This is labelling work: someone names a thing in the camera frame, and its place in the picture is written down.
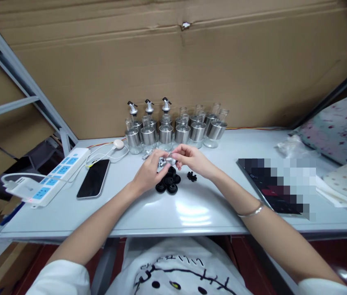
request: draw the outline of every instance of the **white table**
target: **white table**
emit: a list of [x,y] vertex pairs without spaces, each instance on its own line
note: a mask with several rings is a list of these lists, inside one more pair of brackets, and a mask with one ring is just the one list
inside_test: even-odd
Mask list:
[[[201,151],[258,197],[236,161],[238,158],[281,158],[275,146],[286,138],[287,131],[227,130],[217,149],[202,147]],[[113,140],[83,140],[76,147]],[[63,240],[133,179],[143,163],[141,157],[142,154],[129,154],[118,163],[111,163],[103,193],[97,199],[76,200],[75,196],[87,172],[82,169],[77,180],[66,184],[48,206],[31,209],[30,204],[25,204],[3,228],[0,238]],[[316,166],[319,176],[338,167],[324,157],[317,159]],[[182,181],[176,195],[159,194],[152,189],[141,196],[123,214],[110,236],[247,234],[246,227],[213,184],[201,176],[197,182],[189,181],[186,177],[188,171],[184,167],[178,172]],[[335,208],[321,196],[314,197],[309,203],[310,211],[315,213],[314,221],[298,217],[284,219],[300,232],[347,232],[347,209]]]

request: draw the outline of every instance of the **black rubber stopper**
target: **black rubber stopper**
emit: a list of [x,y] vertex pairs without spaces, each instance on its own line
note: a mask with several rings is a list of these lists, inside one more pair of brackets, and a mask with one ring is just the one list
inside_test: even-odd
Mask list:
[[181,181],[180,176],[176,174],[175,177],[173,177],[173,181],[175,184],[178,184]]
[[163,182],[159,182],[157,185],[156,185],[156,191],[158,193],[163,193],[165,192],[165,184]]
[[167,174],[165,177],[173,177],[176,174],[176,169],[174,167],[169,167]]
[[171,184],[173,184],[174,179],[172,177],[165,177],[164,178],[164,183],[166,186],[170,186]]
[[167,187],[167,192],[170,195],[175,195],[177,191],[178,191],[178,187],[176,184],[171,184],[170,186]]

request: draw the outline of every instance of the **white t-shirt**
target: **white t-shirt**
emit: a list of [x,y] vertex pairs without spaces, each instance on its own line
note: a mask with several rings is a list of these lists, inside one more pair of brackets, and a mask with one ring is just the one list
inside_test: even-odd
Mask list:
[[[306,279],[301,294],[347,295],[347,287],[324,279]],[[82,265],[54,261],[40,272],[30,294],[90,294]],[[110,294],[251,294],[227,254],[206,237],[127,239],[122,272]]]

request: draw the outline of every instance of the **white plug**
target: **white plug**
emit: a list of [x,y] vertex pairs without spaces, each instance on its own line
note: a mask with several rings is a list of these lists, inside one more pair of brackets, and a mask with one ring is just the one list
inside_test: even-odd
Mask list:
[[124,142],[121,141],[120,139],[115,139],[113,141],[112,150],[114,150],[115,148],[117,148],[118,150],[121,150],[123,147],[124,147]]
[[9,181],[4,187],[7,193],[28,200],[41,190],[43,184],[28,177],[21,177],[16,182]]

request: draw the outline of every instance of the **power strip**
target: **power strip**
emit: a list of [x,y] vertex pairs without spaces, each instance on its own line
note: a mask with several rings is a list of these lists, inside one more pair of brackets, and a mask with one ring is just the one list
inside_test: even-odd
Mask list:
[[[84,162],[89,155],[89,149],[77,147],[73,149],[70,154],[47,176],[69,180],[74,173],[77,172],[78,168],[81,165],[84,165]],[[42,188],[32,197],[25,199],[23,196],[19,196],[24,202],[33,204],[33,206],[31,206],[33,209],[48,205],[61,188],[67,183],[51,178],[44,178],[40,181],[40,184],[42,184]]]

